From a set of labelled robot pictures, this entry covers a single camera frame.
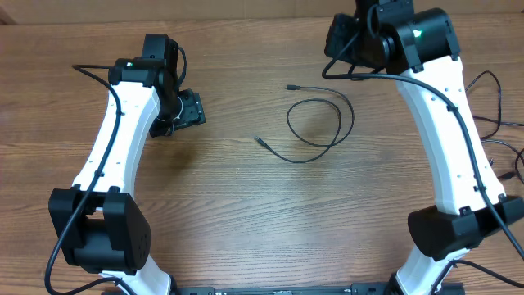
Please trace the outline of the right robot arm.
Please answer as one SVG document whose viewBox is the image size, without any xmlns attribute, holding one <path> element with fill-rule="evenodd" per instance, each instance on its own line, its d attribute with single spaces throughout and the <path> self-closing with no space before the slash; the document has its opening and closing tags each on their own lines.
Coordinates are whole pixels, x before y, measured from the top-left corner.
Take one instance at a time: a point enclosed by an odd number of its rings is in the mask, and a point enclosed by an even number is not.
<svg viewBox="0 0 524 295">
<path fill-rule="evenodd" d="M 521 220 L 523 200 L 506 194 L 485 155 L 451 19 L 410 1 L 359 1 L 353 15 L 334 16 L 324 52 L 350 64 L 347 79 L 395 81 L 430 163 L 435 203 L 409 215 L 413 249 L 384 293 L 461 293 L 445 276 L 484 238 Z"/>
</svg>

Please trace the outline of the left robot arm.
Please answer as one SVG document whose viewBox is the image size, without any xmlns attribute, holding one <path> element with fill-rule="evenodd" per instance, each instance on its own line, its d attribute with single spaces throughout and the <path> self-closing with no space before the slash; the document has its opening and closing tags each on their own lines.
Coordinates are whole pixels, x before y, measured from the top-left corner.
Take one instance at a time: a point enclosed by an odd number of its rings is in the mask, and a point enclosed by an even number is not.
<svg viewBox="0 0 524 295">
<path fill-rule="evenodd" d="M 54 294 L 52 268 L 59 254 L 98 279 L 77 294 L 112 282 L 125 294 L 177 294 L 174 277 L 152 258 L 151 227 L 134 198 L 138 165 L 147 138 L 205 123 L 198 93 L 182 89 L 185 51 L 166 34 L 146 34 L 142 54 L 120 58 L 105 69 L 76 65 L 108 90 L 106 114 L 89 157 L 70 188 L 56 188 L 48 210 L 57 235 L 44 285 Z"/>
</svg>

